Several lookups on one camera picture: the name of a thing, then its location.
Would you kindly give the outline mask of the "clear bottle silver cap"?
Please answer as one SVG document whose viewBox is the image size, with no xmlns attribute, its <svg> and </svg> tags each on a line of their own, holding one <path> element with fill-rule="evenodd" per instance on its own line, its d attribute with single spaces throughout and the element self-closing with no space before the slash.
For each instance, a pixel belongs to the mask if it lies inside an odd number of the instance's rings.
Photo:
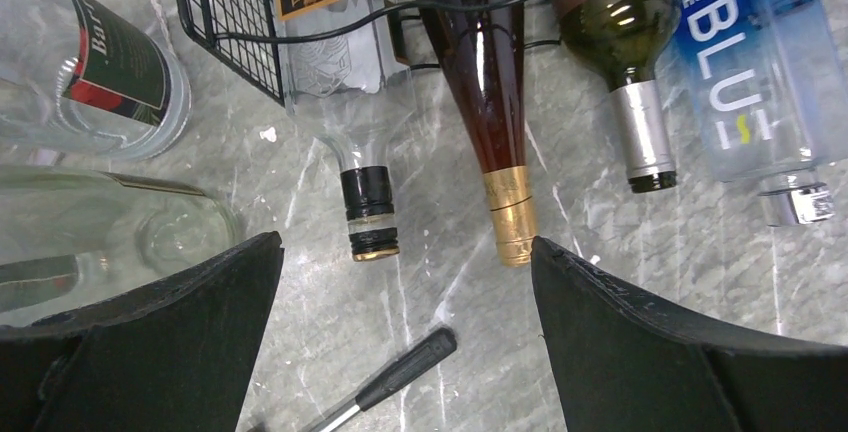
<svg viewBox="0 0 848 432">
<path fill-rule="evenodd" d="M 176 55 L 99 1 L 1 0 L 2 139 L 140 160 L 190 114 Z"/>
</svg>

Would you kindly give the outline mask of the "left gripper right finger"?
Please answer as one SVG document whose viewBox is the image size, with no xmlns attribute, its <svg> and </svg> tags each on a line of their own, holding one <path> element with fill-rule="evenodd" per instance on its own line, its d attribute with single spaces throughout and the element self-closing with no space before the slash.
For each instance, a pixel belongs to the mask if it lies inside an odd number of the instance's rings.
<svg viewBox="0 0 848 432">
<path fill-rule="evenodd" d="M 847 350 L 711 318 L 533 242 L 535 301 L 571 431 L 843 431 Z"/>
</svg>

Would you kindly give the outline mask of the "blue tinted clear bottle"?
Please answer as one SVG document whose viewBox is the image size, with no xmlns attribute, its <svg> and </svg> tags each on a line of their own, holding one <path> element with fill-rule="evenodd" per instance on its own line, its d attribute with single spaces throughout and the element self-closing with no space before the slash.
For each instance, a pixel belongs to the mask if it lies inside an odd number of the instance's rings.
<svg viewBox="0 0 848 432">
<path fill-rule="evenodd" d="M 111 299 L 237 245 L 229 207 L 184 183 L 55 166 L 1 168 L 1 324 Z"/>
</svg>

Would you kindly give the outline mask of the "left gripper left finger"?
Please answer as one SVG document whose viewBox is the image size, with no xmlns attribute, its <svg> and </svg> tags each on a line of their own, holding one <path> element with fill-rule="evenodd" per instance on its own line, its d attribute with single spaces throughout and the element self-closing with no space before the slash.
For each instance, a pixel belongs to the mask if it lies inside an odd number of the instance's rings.
<svg viewBox="0 0 848 432">
<path fill-rule="evenodd" d="M 232 431 L 284 249 L 258 234 L 111 299 L 1 330 L 5 431 Z"/>
</svg>

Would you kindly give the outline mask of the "bottle black gold cap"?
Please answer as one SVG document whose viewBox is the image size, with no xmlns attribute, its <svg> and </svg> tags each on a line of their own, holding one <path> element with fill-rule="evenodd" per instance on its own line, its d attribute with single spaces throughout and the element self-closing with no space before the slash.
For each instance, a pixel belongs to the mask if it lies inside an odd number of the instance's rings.
<svg viewBox="0 0 848 432">
<path fill-rule="evenodd" d="M 380 17 L 333 38 L 395 0 L 274 0 L 288 115 L 334 153 L 351 255 L 356 262 L 399 252 L 389 142 L 417 109 L 399 27 Z"/>
</svg>

